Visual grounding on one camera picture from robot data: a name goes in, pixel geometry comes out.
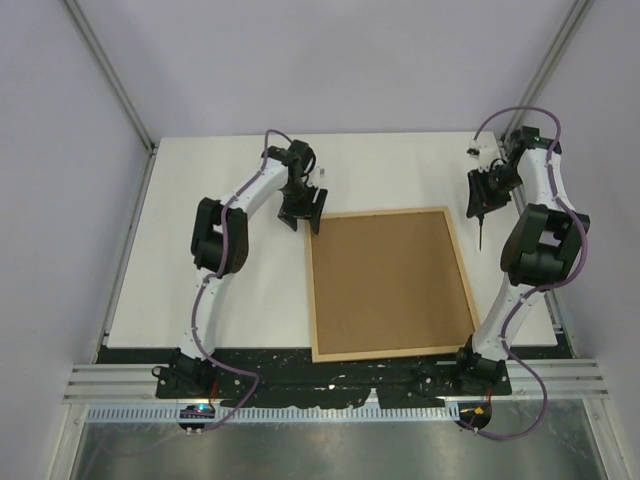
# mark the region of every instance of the metal sheet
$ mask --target metal sheet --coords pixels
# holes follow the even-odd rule
[[[497,404],[490,426],[518,431],[539,408],[537,401]],[[202,436],[177,434],[133,457],[96,450],[104,442],[130,454],[176,431],[174,424],[87,425],[72,478],[606,478],[581,401],[552,402],[539,430],[511,442],[489,441],[451,422],[230,425]]]

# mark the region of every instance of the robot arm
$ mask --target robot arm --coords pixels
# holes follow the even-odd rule
[[[468,174],[467,217],[477,217],[482,222],[485,214],[506,205],[511,199],[510,191],[519,185],[524,186],[528,204],[502,251],[500,268],[504,279],[498,296],[484,323],[459,353],[463,381],[474,377],[473,382],[480,389],[486,390],[502,376],[504,360],[508,357],[504,344],[511,346],[527,314],[544,296],[542,291],[531,293],[532,290],[566,279],[580,251],[578,228],[558,203],[562,200],[573,210],[560,175],[559,144],[550,162],[553,180],[547,168],[550,143],[550,139],[539,136],[538,129],[523,127],[505,143],[505,160],[500,159],[499,165],[489,169],[481,166]],[[556,196],[551,181],[555,181]],[[589,217],[582,214],[577,217],[587,231]],[[503,331],[507,317],[518,302],[522,305]]]
[[[293,140],[286,150],[269,147],[262,168],[239,188],[220,200],[204,198],[198,205],[191,241],[198,291],[194,326],[209,353],[215,348],[216,320],[225,293],[249,255],[248,223],[253,214],[271,195],[281,191],[283,202],[278,218],[294,231],[298,220],[308,220],[311,231],[319,232],[327,190],[307,184],[314,166],[315,154],[304,142]],[[224,228],[226,234],[217,228]],[[159,379],[156,394],[158,398],[179,398],[204,393],[212,384],[213,372],[189,326],[169,367],[154,370]]]

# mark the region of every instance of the gray wall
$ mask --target gray wall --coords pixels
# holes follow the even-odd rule
[[[589,259],[560,292],[579,349],[598,358],[628,452],[640,452],[640,2],[595,2],[538,101],[563,122],[563,178],[591,215]],[[552,134],[553,126],[530,117]],[[631,458],[637,470],[637,460]]]
[[[80,3],[162,137],[474,129],[519,100],[571,0]]]
[[[0,478],[37,479],[91,358],[143,151],[56,1],[0,15]]]

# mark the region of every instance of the corkboard with wooden frame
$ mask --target corkboard with wooden frame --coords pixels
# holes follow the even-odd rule
[[[455,352],[479,325],[447,207],[325,215],[306,251],[314,362]]]

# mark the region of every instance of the white table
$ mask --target white table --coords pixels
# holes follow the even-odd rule
[[[354,212],[447,205],[481,321],[500,288],[502,247],[518,214],[511,202],[486,216],[482,251],[478,222],[465,217],[471,133],[296,135],[325,169],[315,183],[329,190],[324,211]],[[259,165],[261,136],[165,138],[129,259],[109,347],[175,347],[196,292],[189,251],[200,200],[219,198]],[[492,133],[481,141],[495,142]],[[282,144],[274,137],[274,142]],[[218,321],[219,347],[309,347],[304,232],[277,219],[273,195],[249,223],[249,259],[229,288]],[[556,345],[545,302],[539,302],[515,345]]]

